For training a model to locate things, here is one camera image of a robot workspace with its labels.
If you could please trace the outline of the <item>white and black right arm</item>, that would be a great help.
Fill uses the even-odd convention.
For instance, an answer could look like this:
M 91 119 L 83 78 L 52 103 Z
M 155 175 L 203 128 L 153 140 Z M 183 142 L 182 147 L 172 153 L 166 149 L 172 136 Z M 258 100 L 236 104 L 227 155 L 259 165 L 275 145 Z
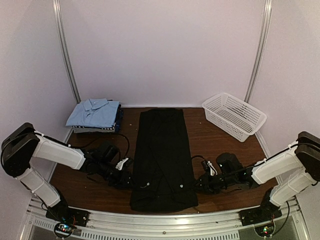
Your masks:
M 286 172 L 293 171 L 286 180 L 266 193 L 266 202 L 256 210 L 259 220 L 268 220 L 276 208 L 283 205 L 309 186 L 320 181 L 320 139 L 307 131 L 298 134 L 297 140 L 269 158 L 250 166 L 242 166 L 235 154 L 225 152 L 216 163 L 217 173 L 208 160 L 202 161 L 205 173 L 195 182 L 195 189 L 209 194 L 220 194 L 229 187 L 254 189 Z

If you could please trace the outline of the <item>black long sleeve shirt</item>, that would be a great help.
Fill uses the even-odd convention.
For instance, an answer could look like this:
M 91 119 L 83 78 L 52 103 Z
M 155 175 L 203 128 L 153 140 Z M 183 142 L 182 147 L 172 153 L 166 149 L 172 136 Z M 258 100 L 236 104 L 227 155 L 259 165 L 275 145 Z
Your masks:
M 182 109 L 155 108 L 140 114 L 132 176 L 133 211 L 169 213 L 198 205 Z

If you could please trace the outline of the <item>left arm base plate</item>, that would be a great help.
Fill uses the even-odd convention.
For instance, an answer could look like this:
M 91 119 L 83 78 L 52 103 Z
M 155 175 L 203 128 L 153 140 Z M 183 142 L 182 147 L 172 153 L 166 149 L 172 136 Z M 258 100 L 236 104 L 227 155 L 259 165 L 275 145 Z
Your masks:
M 80 231 L 79 227 L 86 227 L 89 220 L 89 212 L 86 210 L 67 207 L 57 209 L 48 207 L 45 216 L 57 221 L 53 227 L 53 233 L 59 239 L 69 238 Z

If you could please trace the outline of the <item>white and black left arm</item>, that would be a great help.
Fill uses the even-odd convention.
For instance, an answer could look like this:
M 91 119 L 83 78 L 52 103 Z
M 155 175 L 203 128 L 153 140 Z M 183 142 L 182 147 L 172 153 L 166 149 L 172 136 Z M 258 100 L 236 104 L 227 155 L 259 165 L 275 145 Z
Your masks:
M 109 186 L 131 189 L 134 181 L 128 168 L 133 160 L 125 156 L 113 164 L 113 159 L 119 154 L 118 147 L 108 141 L 90 150 L 73 147 L 36 131 L 31 123 L 26 122 L 2 142 L 0 164 L 7 175 L 20 181 L 55 217 L 61 222 L 67 222 L 72 218 L 68 203 L 62 194 L 32 167 L 31 159 L 45 159 L 89 175 L 98 174 Z

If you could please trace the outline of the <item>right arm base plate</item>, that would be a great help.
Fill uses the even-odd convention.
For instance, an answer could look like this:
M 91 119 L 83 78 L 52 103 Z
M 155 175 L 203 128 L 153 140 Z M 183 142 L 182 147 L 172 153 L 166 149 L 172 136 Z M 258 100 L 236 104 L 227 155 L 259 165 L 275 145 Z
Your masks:
M 261 206 L 239 212 L 242 226 L 253 225 L 254 232 L 259 237 L 265 239 L 270 238 L 274 234 L 276 228 L 274 220 L 281 216 L 281 210 L 272 211 L 266 208 L 263 209 Z

